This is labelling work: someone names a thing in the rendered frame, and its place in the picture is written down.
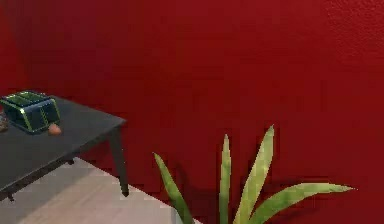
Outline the green house plant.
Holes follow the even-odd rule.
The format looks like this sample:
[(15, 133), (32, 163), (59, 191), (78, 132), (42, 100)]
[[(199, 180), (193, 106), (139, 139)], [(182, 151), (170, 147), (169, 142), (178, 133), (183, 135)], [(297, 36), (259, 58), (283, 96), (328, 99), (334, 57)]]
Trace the green house plant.
[[(274, 215), (306, 198), (317, 194), (341, 193), (353, 190), (353, 187), (334, 183), (299, 183), (273, 194), (255, 208), (273, 161), (274, 134), (274, 126), (271, 125), (264, 134), (251, 171), (244, 184), (240, 203), (232, 224), (265, 224)], [(168, 197), (182, 224), (195, 224), (195, 219), (192, 217), (187, 203), (174, 182), (164, 160), (157, 153), (154, 153), (154, 159), (159, 168)], [(225, 134), (220, 166), (219, 224), (229, 224), (230, 179), (230, 140), (228, 135)]]

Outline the black toaster with green trim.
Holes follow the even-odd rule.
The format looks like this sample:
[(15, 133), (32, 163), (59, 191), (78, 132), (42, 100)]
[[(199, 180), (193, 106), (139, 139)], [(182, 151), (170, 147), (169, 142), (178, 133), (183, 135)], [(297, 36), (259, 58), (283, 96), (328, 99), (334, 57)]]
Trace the black toaster with green trim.
[(11, 124), (29, 134), (60, 123), (56, 100), (43, 93), (30, 90), (13, 93), (1, 97), (0, 105)]

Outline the dark grey table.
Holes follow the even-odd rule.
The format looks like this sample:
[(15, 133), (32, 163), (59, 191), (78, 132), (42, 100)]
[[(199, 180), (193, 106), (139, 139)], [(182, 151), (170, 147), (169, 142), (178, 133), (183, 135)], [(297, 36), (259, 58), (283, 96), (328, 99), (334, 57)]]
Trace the dark grey table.
[(62, 133), (29, 135), (10, 127), (0, 133), (0, 201), (79, 154), (108, 141), (123, 195), (128, 195), (128, 180), (120, 128), (125, 120), (58, 97)]

